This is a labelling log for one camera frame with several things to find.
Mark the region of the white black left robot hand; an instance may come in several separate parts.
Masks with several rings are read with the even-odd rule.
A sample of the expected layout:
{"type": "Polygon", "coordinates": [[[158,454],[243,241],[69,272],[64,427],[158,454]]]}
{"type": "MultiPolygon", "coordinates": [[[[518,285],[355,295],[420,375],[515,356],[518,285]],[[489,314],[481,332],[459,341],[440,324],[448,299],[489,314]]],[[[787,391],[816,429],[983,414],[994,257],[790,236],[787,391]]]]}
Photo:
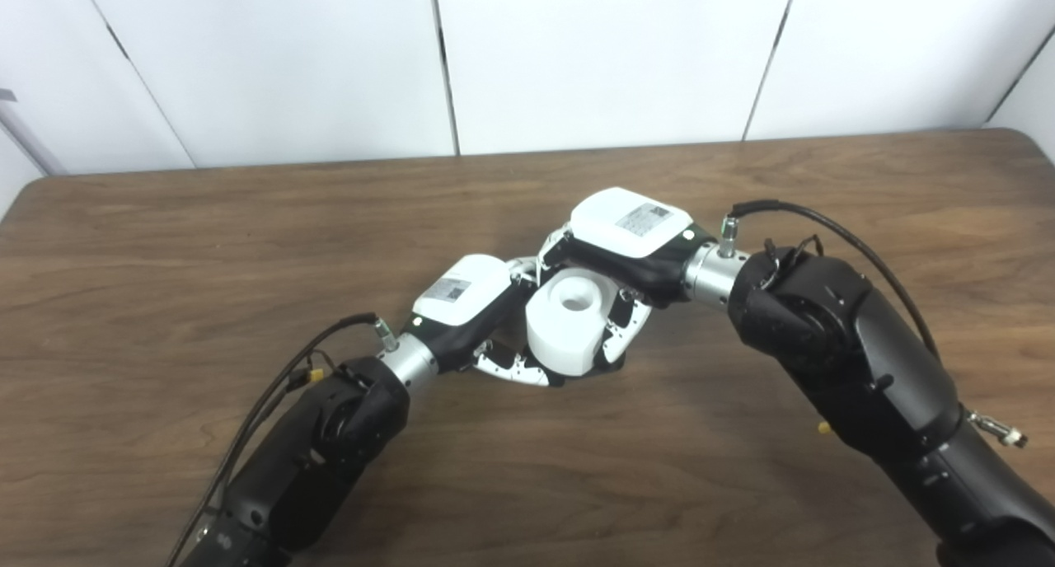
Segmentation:
{"type": "Polygon", "coordinates": [[[493,338],[538,288],[536,258],[463,256],[417,297],[400,342],[413,341],[419,366],[434,375],[478,368],[509,382],[563,388],[565,378],[528,349],[517,353],[493,338]]]}

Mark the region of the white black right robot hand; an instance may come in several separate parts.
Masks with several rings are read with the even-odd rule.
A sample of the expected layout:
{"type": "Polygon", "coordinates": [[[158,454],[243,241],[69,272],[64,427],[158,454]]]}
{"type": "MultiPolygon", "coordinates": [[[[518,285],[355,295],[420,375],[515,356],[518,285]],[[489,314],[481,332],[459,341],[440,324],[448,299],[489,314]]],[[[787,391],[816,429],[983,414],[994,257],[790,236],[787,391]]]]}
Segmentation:
{"type": "Polygon", "coordinates": [[[603,327],[588,355],[593,372],[618,367],[654,309],[682,302],[722,307],[738,262],[685,210],[621,187],[575,206],[537,256],[540,285],[588,279],[603,298],[603,327]]]}

